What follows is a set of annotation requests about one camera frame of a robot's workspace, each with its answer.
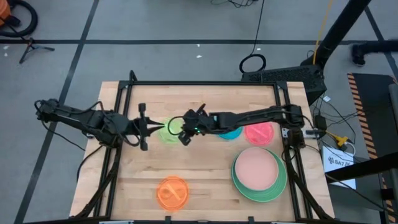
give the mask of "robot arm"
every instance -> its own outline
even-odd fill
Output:
[[[96,105],[101,110],[93,110]],[[79,110],[70,106],[60,105],[57,100],[40,100],[35,102],[37,119],[43,122],[62,122],[82,131],[83,134],[92,134],[100,144],[107,147],[119,147],[123,141],[132,146],[141,145],[143,151],[148,150],[146,137],[154,131],[163,128],[163,124],[145,117],[146,106],[139,104],[140,118],[128,120],[125,116],[114,111],[104,110],[102,103],[97,102],[87,110]],[[148,124],[161,125],[147,128]],[[126,136],[135,135],[139,142],[131,144]]]
[[[239,114],[220,112],[210,113],[209,115],[204,107],[205,104],[199,107],[197,111],[188,110],[182,116],[185,123],[178,138],[183,145],[188,145],[194,135],[225,134],[241,126],[268,121],[276,122],[282,128],[291,130],[291,134],[301,133],[301,128],[304,127],[302,110],[297,105],[271,106],[267,109]]]

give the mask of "gray floor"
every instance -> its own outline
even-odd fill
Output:
[[[93,1],[30,0],[39,14],[36,39],[79,40]],[[328,30],[348,0],[333,3],[325,29]],[[266,0],[259,31],[261,40],[316,40],[327,0]],[[261,5],[236,9],[230,4],[213,6],[210,0],[100,0],[88,40],[253,39]],[[385,39],[397,38],[395,0],[374,0],[369,6]],[[29,18],[23,9],[15,15]],[[345,40],[377,40],[365,14]],[[27,189],[46,135],[35,118],[33,102],[58,98],[69,73],[77,45],[53,44],[54,52],[38,51],[18,64],[24,45],[0,44],[0,217],[13,223]],[[297,66],[313,45],[258,45],[267,57],[267,68]],[[73,75],[66,104],[86,108],[96,101],[102,81],[125,80],[133,69],[140,80],[239,80],[240,60],[252,45],[237,44],[151,44],[84,45]],[[349,72],[393,75],[383,54],[369,55],[364,68],[348,60],[349,46],[341,45],[325,68],[327,95],[341,112],[354,112],[346,74]],[[248,62],[247,70],[259,66]],[[327,105],[323,111],[333,113]],[[357,155],[368,158],[357,118],[349,121],[357,133]],[[352,136],[345,125],[331,129]],[[85,145],[78,131],[62,124],[57,131]],[[83,152],[54,137],[30,201],[25,222],[66,218],[76,187],[76,170]],[[338,218],[378,223],[375,211],[333,202]]]

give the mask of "wooden table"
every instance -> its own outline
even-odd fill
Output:
[[[106,110],[113,109],[117,86],[117,82],[102,84],[99,100]],[[288,88],[291,103],[301,106],[304,115],[310,118],[303,84],[288,83]],[[206,103],[207,112],[242,113],[275,105],[275,97],[270,86],[138,85],[132,88],[129,119],[139,116],[138,103],[146,103],[146,116],[163,121],[183,115],[189,108],[197,109],[202,103]],[[273,127],[274,139],[266,148],[280,156],[280,128],[276,123]],[[280,197],[267,203],[250,201],[235,189],[231,180],[232,161],[238,152],[252,146],[243,135],[234,141],[224,141],[210,134],[195,136],[189,146],[183,146],[163,143],[154,133],[147,142],[148,151],[127,144],[123,146],[111,219],[164,220],[166,215],[171,215],[172,220],[247,221],[248,216],[253,216],[255,221],[294,221],[289,183]],[[306,140],[306,144],[318,148],[316,140]],[[85,156],[97,147],[96,140],[88,140]],[[81,168],[70,215],[80,212],[98,188],[104,152],[105,149],[97,152]],[[305,148],[301,154],[309,191],[334,217],[319,153]],[[188,203],[178,212],[163,210],[155,199],[158,183],[168,175],[184,178],[190,188]],[[297,194],[300,212],[305,217],[298,188]],[[104,214],[105,203],[103,200],[101,214]]]

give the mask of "black equipment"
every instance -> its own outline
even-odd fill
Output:
[[[304,119],[301,107],[296,105],[271,106],[268,109],[250,111],[240,114],[232,112],[210,113],[207,115],[203,104],[195,112],[188,110],[182,117],[184,124],[178,138],[184,146],[187,146],[191,137],[198,134],[225,134],[234,131],[241,126],[273,121],[282,128],[290,131],[302,132]]]
[[[319,65],[279,68],[242,75],[243,82],[267,83],[276,81],[303,82],[308,104],[311,105],[326,91],[323,69]]]
[[[101,110],[92,110],[94,106],[99,104]],[[140,118],[128,120],[125,116],[115,113],[114,111],[106,111],[103,109],[102,103],[97,102],[87,110],[79,110],[65,105],[60,105],[57,100],[40,100],[35,102],[37,119],[43,122],[62,122],[69,126],[79,129],[84,135],[93,135],[101,145],[117,148],[124,142],[129,143],[127,135],[134,135],[138,142],[131,144],[132,146],[140,145],[141,150],[148,150],[145,141],[154,131],[163,128],[162,123],[158,123],[145,117],[146,105],[140,103],[138,105]],[[148,124],[160,125],[158,127],[147,128]]]

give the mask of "yellow cable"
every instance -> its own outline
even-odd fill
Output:
[[[313,60],[312,60],[313,65],[315,65],[315,58],[317,57],[319,40],[321,39],[323,28],[325,28],[326,21],[328,20],[328,15],[329,15],[329,11],[330,11],[332,3],[333,3],[333,0],[330,0],[329,5],[328,5],[328,10],[326,10],[326,14],[325,14],[325,17],[323,18],[321,29],[319,30],[319,33],[318,33],[318,40],[317,40],[317,43],[315,44],[315,50],[313,51]]]

